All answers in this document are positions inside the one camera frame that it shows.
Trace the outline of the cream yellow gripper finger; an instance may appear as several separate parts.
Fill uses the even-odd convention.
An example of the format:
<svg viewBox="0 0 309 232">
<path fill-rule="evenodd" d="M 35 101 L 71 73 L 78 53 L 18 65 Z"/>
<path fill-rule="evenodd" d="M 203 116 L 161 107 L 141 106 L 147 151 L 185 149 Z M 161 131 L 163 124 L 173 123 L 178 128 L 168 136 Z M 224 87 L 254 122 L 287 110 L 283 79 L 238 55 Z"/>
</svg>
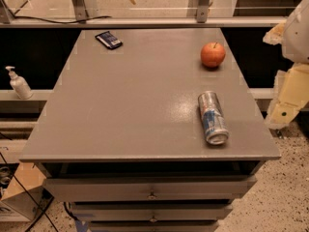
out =
<svg viewBox="0 0 309 232">
<path fill-rule="evenodd" d="M 277 72 L 273 84 L 273 99 L 265 118 L 270 129 L 281 130 L 309 102 L 308 47 L 301 33 L 296 29 L 286 29 L 285 22 L 270 29 L 263 37 L 263 42 L 281 44 L 282 55 L 293 62 L 286 72 Z"/>
</svg>

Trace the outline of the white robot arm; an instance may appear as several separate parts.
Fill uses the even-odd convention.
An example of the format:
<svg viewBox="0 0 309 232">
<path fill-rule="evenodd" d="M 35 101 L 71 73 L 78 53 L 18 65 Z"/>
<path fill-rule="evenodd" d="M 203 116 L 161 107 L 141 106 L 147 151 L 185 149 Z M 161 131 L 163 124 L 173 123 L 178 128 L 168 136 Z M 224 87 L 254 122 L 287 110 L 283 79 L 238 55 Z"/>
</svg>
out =
<svg viewBox="0 0 309 232">
<path fill-rule="evenodd" d="M 263 37 L 267 44 L 280 44 L 284 58 L 293 62 L 274 79 L 274 97 L 266 125 L 272 130 L 287 127 L 309 102 L 309 0 L 302 0 L 289 17 Z"/>
</svg>

